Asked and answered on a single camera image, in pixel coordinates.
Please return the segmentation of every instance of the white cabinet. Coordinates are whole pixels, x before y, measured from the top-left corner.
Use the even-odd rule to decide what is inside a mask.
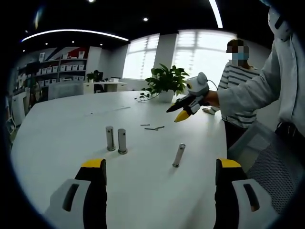
[[[94,94],[93,83],[84,83],[84,94]]]

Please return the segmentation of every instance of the led strip light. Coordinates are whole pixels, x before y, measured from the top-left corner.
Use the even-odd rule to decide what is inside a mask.
[[[31,36],[29,36],[29,37],[24,38],[21,42],[24,42],[24,41],[26,41],[26,40],[28,40],[28,39],[30,39],[30,38],[33,38],[33,37],[37,37],[37,36],[44,35],[44,34],[47,34],[47,33],[52,33],[52,32],[89,32],[89,33],[94,33],[94,34],[99,34],[99,35],[114,37],[114,38],[117,38],[117,39],[120,39],[120,40],[123,40],[123,41],[128,41],[128,39],[126,39],[126,38],[119,37],[119,36],[112,35],[112,34],[108,34],[108,33],[104,33],[104,32],[97,32],[97,31],[91,31],[91,30],[71,30],[71,29],[64,29],[64,30],[50,30],[50,31],[45,31],[45,32],[39,32],[39,33],[37,33],[37,34],[34,34],[34,35],[31,35]]]
[[[223,23],[222,23],[221,18],[220,18],[220,13],[219,13],[216,1],[215,0],[209,0],[209,2],[211,4],[213,13],[215,15],[215,18],[216,18],[216,21],[217,21],[217,26],[218,26],[219,29],[222,29],[223,28]]]

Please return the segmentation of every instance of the mesh chair back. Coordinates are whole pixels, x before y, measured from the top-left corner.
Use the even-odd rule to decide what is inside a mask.
[[[48,100],[83,94],[83,82],[59,82],[49,85]]]
[[[280,138],[259,122],[228,150],[249,179],[255,179],[271,196],[277,213],[282,213],[304,176],[304,168]]]

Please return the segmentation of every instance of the ceiling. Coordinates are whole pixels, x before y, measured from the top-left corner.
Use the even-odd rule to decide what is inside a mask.
[[[145,35],[175,33],[183,29],[218,29],[208,0],[52,0],[23,1],[16,13],[16,40],[56,29],[101,31],[134,40]],[[259,0],[216,0],[223,31],[270,48],[273,40],[267,23],[268,8]],[[34,18],[40,9],[37,29]],[[60,46],[99,46],[115,49],[127,42],[82,32],[49,33],[19,42],[18,50],[39,50]]]

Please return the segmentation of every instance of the metal cylinder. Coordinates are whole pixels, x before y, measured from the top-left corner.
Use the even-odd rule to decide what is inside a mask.
[[[113,127],[106,127],[106,137],[107,137],[107,150],[113,151],[115,150],[114,140],[113,140]]]
[[[184,149],[185,149],[185,144],[180,144],[179,148],[178,148],[178,151],[177,151],[177,154],[176,154],[176,158],[173,162],[174,167],[179,167]]]
[[[118,152],[120,154],[127,154],[126,148],[126,130],[118,129],[118,137],[119,137],[119,149]]]

